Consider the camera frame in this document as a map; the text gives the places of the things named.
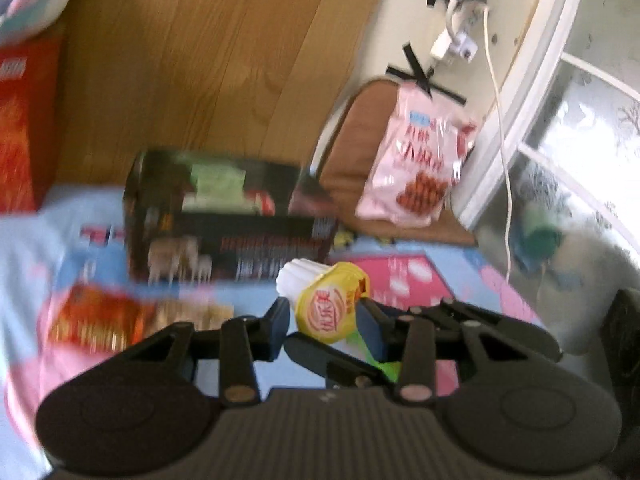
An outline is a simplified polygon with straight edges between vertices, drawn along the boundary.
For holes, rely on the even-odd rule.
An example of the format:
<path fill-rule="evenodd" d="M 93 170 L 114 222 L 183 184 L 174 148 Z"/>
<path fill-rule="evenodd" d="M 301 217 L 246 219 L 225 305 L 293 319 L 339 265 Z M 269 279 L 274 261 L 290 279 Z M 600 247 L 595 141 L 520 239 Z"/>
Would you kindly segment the cartoon pig bed sheet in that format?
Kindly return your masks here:
<path fill-rule="evenodd" d="M 376 301 L 407 309 L 446 297 L 526 322 L 537 315 L 473 247 L 420 242 L 341 240 L 333 258 L 369 273 Z M 259 316 L 276 299 L 272 281 L 218 281 L 208 286 L 144 286 L 130 281 L 119 188 L 62 186 L 36 214 L 1 220 L 1 474 L 39 479 L 50 469 L 32 430 L 41 400 L 101 356 L 47 343 L 51 321 L 70 289 L 88 282 L 107 292 L 167 296 L 232 307 Z"/>

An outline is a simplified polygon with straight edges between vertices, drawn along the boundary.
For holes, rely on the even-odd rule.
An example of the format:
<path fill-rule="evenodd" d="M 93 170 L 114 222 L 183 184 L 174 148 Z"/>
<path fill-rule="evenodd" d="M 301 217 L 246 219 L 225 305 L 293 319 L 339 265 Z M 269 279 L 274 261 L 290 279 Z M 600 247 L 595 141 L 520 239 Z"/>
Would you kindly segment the yellow clear biscuit packet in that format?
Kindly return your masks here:
<path fill-rule="evenodd" d="M 159 332 L 167 326 L 179 323 L 192 323 L 197 332 L 218 330 L 224 322 L 233 318 L 234 309 L 224 304 L 202 304 L 201 302 L 164 299 L 157 303 L 155 313 L 146 331 L 148 334 Z"/>

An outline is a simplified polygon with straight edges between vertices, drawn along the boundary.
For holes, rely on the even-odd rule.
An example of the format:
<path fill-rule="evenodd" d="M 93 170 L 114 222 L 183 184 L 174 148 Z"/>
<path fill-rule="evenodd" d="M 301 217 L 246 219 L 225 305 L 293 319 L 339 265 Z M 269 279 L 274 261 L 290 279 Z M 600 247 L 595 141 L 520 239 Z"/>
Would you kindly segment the white window frame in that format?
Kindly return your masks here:
<path fill-rule="evenodd" d="M 609 84 L 637 102 L 639 91 L 626 82 L 565 51 L 580 0 L 538 0 L 521 47 L 501 87 L 502 115 L 491 112 L 480 130 L 466 172 L 452 196 L 454 213 L 462 226 L 472 228 L 494 197 L 516 154 L 533 159 L 556 176 L 552 162 L 525 143 L 526 136 L 566 64 Z"/>

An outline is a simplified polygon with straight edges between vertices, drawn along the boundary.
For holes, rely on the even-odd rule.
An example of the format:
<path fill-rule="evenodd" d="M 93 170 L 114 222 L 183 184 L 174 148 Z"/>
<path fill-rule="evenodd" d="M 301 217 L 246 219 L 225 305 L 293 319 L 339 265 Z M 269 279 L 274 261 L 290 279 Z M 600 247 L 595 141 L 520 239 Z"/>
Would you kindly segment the yellow milk tea cup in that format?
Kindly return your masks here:
<path fill-rule="evenodd" d="M 280 270 L 276 286 L 290 303 L 298 330 L 324 344 L 356 330 L 356 304 L 370 296 L 369 275 L 350 262 L 327 266 L 294 259 Z"/>

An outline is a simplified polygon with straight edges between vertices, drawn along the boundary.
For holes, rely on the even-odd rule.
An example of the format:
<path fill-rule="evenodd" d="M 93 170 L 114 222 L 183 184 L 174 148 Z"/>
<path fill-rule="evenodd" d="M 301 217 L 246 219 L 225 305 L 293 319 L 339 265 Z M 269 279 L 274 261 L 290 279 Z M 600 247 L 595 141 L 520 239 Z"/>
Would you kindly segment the brown seat cushion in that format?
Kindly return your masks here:
<path fill-rule="evenodd" d="M 429 226 L 416 229 L 356 217 L 356 206 L 396 106 L 397 89 L 395 81 L 373 79 L 349 99 L 320 159 L 317 170 L 320 184 L 334 201 L 341 224 L 358 234 L 475 247 L 474 234 L 465 229 L 449 209 Z"/>

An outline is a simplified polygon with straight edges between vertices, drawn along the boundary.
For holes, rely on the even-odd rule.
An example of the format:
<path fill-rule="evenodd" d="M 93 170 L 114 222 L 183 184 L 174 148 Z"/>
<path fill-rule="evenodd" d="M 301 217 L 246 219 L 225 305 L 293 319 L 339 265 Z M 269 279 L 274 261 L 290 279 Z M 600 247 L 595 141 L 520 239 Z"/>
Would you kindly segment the red gift bag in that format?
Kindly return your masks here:
<path fill-rule="evenodd" d="M 56 32 L 1 49 L 1 188 L 4 214 L 37 211 L 52 185 L 61 140 L 55 125 Z"/>

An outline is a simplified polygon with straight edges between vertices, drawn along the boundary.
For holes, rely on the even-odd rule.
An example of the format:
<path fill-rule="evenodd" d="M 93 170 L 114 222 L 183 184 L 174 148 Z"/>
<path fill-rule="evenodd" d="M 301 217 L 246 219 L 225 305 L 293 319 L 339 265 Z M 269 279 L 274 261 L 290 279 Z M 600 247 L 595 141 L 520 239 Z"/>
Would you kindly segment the wooden headboard panel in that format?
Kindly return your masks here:
<path fill-rule="evenodd" d="M 303 165 L 378 0 L 70 0 L 58 180 L 120 183 L 146 148 Z"/>

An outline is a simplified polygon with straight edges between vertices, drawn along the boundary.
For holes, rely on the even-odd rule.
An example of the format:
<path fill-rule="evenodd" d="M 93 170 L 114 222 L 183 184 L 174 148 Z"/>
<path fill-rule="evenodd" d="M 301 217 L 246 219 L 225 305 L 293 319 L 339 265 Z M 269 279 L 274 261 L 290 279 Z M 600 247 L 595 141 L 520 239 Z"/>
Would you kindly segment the pale green snack packet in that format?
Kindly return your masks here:
<path fill-rule="evenodd" d="M 184 194 L 182 210 L 257 214 L 256 200 L 245 193 L 245 179 L 244 170 L 226 162 L 193 165 L 191 181 L 194 190 Z"/>

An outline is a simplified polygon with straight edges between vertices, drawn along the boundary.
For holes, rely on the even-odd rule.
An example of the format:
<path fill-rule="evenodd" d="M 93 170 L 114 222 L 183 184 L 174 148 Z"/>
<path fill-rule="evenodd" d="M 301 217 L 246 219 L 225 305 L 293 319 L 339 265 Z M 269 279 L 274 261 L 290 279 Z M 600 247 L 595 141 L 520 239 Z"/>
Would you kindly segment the red snack packet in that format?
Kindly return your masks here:
<path fill-rule="evenodd" d="M 92 352 L 119 352 L 142 341 L 153 313 L 147 302 L 77 284 L 55 315 L 48 341 Z"/>

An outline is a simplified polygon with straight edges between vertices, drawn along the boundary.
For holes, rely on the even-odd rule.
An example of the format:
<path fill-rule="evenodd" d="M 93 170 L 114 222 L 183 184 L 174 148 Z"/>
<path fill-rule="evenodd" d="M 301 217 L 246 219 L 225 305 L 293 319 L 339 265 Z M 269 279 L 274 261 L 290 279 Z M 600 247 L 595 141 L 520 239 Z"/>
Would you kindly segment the white power adapter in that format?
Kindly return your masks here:
<path fill-rule="evenodd" d="M 471 63 L 477 54 L 477 43 L 466 33 L 458 32 L 455 40 L 444 29 L 431 47 L 430 55 L 437 62 L 450 64 L 455 58 Z"/>

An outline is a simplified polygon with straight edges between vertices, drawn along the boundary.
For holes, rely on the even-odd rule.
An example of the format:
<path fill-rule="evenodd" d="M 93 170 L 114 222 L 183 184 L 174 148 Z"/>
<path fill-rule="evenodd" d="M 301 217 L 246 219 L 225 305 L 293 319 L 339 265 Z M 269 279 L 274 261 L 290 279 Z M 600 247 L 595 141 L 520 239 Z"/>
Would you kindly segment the pink twisted-dough snack bag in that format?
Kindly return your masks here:
<path fill-rule="evenodd" d="M 453 99 L 401 84 L 356 217 L 409 229 L 438 220 L 477 130 L 477 121 Z"/>

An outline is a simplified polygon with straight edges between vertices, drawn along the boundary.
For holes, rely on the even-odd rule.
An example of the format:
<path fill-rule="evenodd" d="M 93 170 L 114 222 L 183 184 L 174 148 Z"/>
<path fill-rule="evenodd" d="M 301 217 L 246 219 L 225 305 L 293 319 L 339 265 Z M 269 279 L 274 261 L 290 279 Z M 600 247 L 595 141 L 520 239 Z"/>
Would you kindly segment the black sheep-print cardboard box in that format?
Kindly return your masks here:
<path fill-rule="evenodd" d="M 183 211 L 192 166 L 223 162 L 246 172 L 258 213 Z M 331 197 L 305 168 L 164 148 L 137 154 L 122 208 L 129 276 L 149 285 L 272 280 L 295 258 L 326 258 L 337 229 Z"/>

